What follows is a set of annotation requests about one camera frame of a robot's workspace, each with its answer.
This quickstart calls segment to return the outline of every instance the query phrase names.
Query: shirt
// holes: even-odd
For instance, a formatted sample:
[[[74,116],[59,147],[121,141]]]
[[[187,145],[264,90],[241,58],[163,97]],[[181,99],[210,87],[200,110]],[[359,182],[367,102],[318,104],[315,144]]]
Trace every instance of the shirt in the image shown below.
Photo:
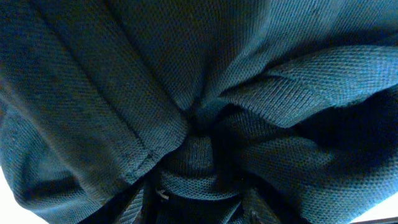
[[[0,11],[0,164],[49,223],[348,223],[398,192],[397,1]]]

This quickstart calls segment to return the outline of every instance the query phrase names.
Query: white background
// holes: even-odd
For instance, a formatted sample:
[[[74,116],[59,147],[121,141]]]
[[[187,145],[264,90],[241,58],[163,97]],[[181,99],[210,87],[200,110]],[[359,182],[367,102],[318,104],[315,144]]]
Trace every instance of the white background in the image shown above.
[[[392,218],[398,216],[398,193],[391,198],[385,200],[378,206],[370,209],[365,214],[353,220],[353,222],[361,222],[366,220],[375,220],[380,218]],[[32,212],[20,207],[14,200],[14,196],[7,185],[0,167],[0,223],[30,223],[30,224],[46,224],[43,219],[39,218]]]

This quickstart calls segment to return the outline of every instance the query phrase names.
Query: knit fabric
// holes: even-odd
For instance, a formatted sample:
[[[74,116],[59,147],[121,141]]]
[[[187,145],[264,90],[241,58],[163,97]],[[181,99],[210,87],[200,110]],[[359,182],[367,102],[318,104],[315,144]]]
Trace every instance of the knit fabric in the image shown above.
[[[95,220],[129,189],[115,223],[348,223],[398,192],[397,1],[0,13],[0,165],[49,223]]]

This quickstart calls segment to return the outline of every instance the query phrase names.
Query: teal fabric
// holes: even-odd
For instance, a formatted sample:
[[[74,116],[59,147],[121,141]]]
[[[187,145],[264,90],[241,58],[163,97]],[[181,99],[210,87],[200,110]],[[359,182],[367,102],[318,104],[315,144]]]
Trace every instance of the teal fabric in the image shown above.
[[[113,222],[144,208],[155,223],[282,223],[286,208],[348,223],[398,192],[397,1],[0,12],[0,165],[49,223],[88,220],[132,189]],[[169,199],[148,211],[154,189]]]

